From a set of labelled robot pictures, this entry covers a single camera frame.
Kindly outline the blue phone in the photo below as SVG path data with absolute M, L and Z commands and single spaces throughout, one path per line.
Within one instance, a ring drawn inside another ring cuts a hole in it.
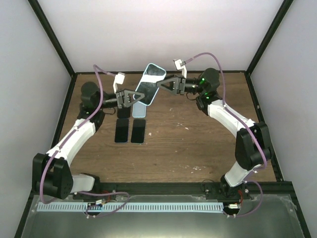
M 115 143 L 128 142 L 129 119 L 117 119 L 115 128 Z

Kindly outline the black phone case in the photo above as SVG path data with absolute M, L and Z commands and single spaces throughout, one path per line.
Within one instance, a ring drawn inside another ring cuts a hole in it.
M 118 119 L 128 119 L 131 116 L 131 108 L 122 108 L 118 109 L 117 111 L 117 118 Z

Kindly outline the dark green phone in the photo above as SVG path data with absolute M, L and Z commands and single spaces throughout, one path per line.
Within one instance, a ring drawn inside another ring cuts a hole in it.
M 145 119 L 134 119 L 133 128 L 132 128 L 132 135 L 131 135 L 131 142 L 132 143 L 137 143 L 137 144 L 144 143 L 145 127 L 146 127 L 146 120 Z

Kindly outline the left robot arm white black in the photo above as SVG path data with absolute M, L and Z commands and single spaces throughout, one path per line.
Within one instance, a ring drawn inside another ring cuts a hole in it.
M 101 187 L 96 177 L 89 174 L 73 175 L 71 163 L 82 146 L 101 127 L 104 108 L 128 108 L 144 98 L 144 93 L 128 89 L 114 94 L 103 91 L 101 85 L 87 82 L 81 87 L 79 115 L 66 136 L 47 153 L 38 153 L 32 165 L 32 189 L 38 192 L 44 204 L 46 195 L 65 199 L 68 195 L 84 192 L 90 200 L 100 197 Z

